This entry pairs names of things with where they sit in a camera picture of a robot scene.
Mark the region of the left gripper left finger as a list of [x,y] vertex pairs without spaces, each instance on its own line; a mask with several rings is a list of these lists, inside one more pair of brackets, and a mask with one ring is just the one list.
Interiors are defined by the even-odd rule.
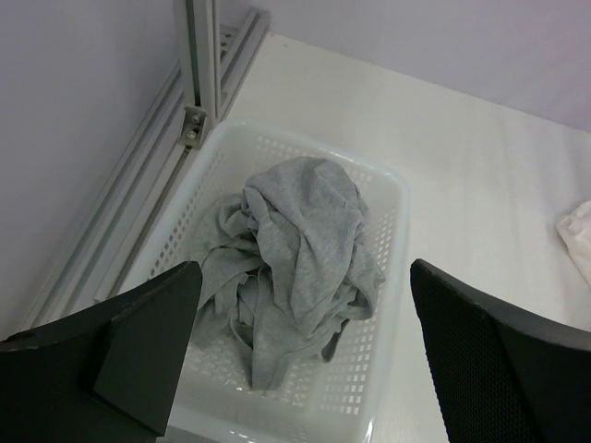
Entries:
[[2,436],[163,436],[201,282],[199,264],[185,261],[3,340]]

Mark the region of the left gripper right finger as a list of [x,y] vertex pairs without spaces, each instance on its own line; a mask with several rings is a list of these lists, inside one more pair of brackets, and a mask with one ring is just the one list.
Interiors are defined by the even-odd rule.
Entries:
[[451,442],[587,442],[590,334],[423,259],[410,286]]

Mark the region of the grey tank top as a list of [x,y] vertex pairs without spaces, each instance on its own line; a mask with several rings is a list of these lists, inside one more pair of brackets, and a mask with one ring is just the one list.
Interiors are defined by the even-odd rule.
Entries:
[[365,245],[368,208],[336,162],[299,157],[247,179],[243,210],[271,267],[274,301],[304,333],[372,317],[385,278]]
[[218,200],[195,230],[190,257],[199,263],[202,285],[190,340],[205,348],[233,335],[251,388],[275,390],[295,360],[331,361],[348,321],[331,315],[310,336],[296,328],[274,302],[271,267],[241,203],[239,195]]

